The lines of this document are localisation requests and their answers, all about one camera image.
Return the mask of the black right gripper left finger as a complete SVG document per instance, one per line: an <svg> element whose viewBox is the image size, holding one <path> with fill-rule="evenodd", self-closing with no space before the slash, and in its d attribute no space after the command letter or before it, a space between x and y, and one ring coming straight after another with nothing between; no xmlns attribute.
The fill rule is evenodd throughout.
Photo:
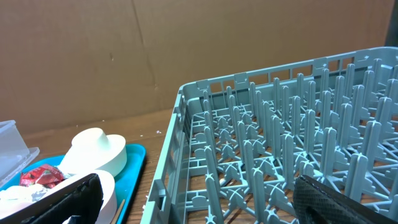
<svg viewBox="0 0 398 224"><path fill-rule="evenodd" d="M53 194L1 219L8 223L95 223L103 204L98 174L90 173Z"/></svg>

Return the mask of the red snack wrapper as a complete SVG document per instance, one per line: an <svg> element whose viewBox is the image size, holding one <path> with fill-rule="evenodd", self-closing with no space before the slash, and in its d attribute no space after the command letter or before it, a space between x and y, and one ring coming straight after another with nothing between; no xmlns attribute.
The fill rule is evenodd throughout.
<svg viewBox="0 0 398 224"><path fill-rule="evenodd" d="M22 173L19 185L29 187L34 184L39 184L45 188L52 189L65 179L65 176L58 168L49 164L43 164L35 169Z"/></svg>

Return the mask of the white napkin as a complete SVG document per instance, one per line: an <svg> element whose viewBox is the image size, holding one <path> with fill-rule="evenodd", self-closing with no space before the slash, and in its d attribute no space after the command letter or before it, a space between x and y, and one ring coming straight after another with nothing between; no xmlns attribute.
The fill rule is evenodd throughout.
<svg viewBox="0 0 398 224"><path fill-rule="evenodd" d="M28 187L14 185L6 190L2 190L1 219L39 201L48 191L48 188L40 184Z"/></svg>

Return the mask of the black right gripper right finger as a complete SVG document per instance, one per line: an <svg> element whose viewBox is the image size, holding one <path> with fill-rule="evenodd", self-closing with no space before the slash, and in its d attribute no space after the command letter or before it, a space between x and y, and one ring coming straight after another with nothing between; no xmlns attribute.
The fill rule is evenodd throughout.
<svg viewBox="0 0 398 224"><path fill-rule="evenodd" d="M300 224L397 224L307 175L296 179L293 201Z"/></svg>

